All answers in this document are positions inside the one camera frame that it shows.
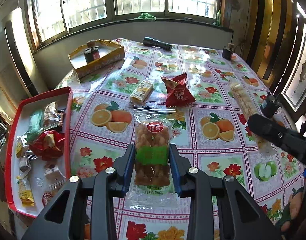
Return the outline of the person's right hand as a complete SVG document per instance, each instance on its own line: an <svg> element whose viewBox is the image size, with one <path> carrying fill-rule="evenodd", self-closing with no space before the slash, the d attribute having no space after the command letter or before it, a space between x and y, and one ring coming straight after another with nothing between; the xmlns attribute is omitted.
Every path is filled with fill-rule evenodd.
<svg viewBox="0 0 306 240"><path fill-rule="evenodd" d="M288 200L289 210L286 212L287 218L282 220L282 225L280 226L280 231L285 232L289 229L292 220L294 220L300 210L303 199L303 192L298 192L291 194Z"/></svg>

